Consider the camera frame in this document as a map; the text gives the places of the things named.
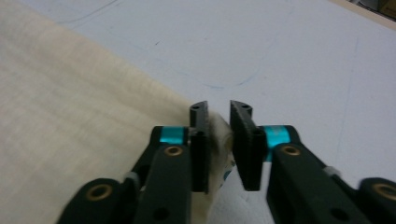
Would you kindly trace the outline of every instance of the beige cloth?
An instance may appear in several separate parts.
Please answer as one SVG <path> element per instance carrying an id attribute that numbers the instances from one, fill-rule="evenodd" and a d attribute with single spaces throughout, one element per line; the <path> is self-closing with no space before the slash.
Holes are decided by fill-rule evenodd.
<path id="1" fill-rule="evenodd" d="M 90 40 L 0 0 L 0 223 L 54 223 L 83 184 L 121 180 L 190 102 Z"/>

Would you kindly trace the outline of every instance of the white surface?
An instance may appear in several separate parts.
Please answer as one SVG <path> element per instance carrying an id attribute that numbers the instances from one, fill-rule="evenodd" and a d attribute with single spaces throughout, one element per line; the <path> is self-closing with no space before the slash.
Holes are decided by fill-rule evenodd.
<path id="1" fill-rule="evenodd" d="M 396 180 L 393 30 L 319 0 L 22 2 L 225 118 L 294 125 L 353 187 Z"/>

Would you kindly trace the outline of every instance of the blue marking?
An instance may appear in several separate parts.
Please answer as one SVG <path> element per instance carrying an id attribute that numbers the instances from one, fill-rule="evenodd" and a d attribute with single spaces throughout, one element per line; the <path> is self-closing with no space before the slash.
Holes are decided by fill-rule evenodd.
<path id="1" fill-rule="evenodd" d="M 267 135 L 267 146 L 269 149 L 268 156 L 265 161 L 271 161 L 274 147 L 282 143 L 289 143 L 290 135 L 286 127 L 283 125 L 264 126 L 263 129 Z"/>
<path id="2" fill-rule="evenodd" d="M 167 144 L 182 145 L 184 139 L 184 127 L 163 127 L 160 142 Z"/>

